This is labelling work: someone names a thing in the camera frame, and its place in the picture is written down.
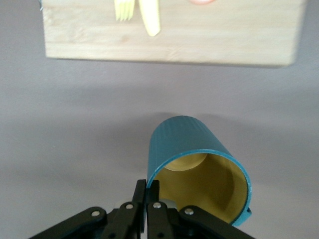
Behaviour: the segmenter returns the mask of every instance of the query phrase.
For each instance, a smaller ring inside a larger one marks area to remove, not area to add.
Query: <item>cup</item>
[[[199,120],[162,122],[150,140],[148,183],[159,180],[160,200],[177,209],[195,205],[234,226],[250,215],[252,187],[244,167]]]

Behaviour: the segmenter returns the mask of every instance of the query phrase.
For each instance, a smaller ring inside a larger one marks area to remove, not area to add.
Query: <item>metal screw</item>
[[[186,215],[190,215],[190,216],[194,214],[194,211],[192,208],[186,208],[184,212]]]
[[[126,209],[132,209],[132,208],[133,208],[133,205],[132,205],[132,204],[127,204],[127,205],[125,206],[125,208],[126,208]]]
[[[91,216],[97,217],[100,214],[100,211],[94,211],[91,213]]]
[[[153,208],[161,208],[161,204],[160,203],[154,203],[153,204]]]

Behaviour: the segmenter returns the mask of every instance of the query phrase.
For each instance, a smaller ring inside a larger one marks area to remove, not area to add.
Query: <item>yellow plastic knife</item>
[[[146,31],[155,36],[160,32],[159,0],[139,0],[139,4]]]

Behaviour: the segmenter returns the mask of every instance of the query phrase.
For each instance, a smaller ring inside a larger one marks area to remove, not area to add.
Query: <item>bamboo board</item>
[[[51,58],[286,66],[294,62],[305,0],[159,0],[161,32],[140,9],[115,21],[112,0],[43,0]]]

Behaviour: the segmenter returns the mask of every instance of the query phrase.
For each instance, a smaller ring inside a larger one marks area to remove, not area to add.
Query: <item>fork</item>
[[[133,16],[135,0],[114,0],[116,20],[130,20]]]

